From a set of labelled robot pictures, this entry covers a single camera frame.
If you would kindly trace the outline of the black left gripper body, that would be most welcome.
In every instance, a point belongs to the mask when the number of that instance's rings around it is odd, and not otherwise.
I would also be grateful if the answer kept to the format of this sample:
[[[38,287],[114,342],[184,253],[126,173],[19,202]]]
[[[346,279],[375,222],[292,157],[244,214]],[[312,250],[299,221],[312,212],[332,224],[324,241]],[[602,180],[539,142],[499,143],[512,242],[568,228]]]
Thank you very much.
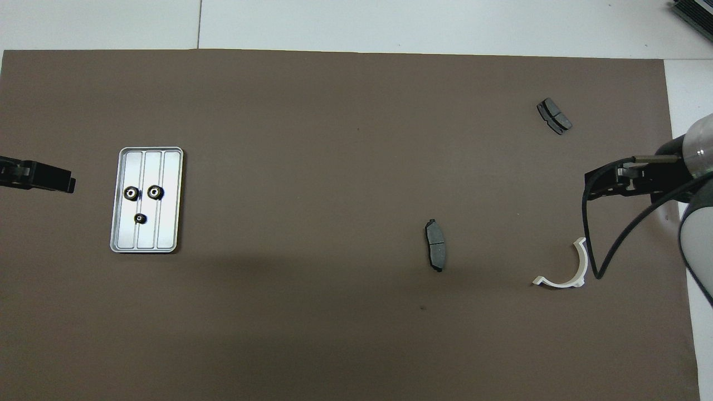
[[[22,181],[25,176],[24,161],[1,157],[1,186],[17,189],[28,189],[25,182]]]

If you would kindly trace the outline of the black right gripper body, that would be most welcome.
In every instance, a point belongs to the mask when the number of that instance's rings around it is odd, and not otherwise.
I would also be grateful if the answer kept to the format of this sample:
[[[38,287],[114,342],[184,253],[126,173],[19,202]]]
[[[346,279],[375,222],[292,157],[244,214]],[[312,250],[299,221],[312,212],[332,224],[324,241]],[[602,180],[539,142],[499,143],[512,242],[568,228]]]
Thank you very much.
[[[650,202],[657,202],[663,195],[692,180],[692,175],[683,159],[684,138],[672,139],[658,148],[659,157],[678,157],[673,163],[633,162],[624,164],[628,178],[626,187],[619,195],[632,197],[648,195]]]

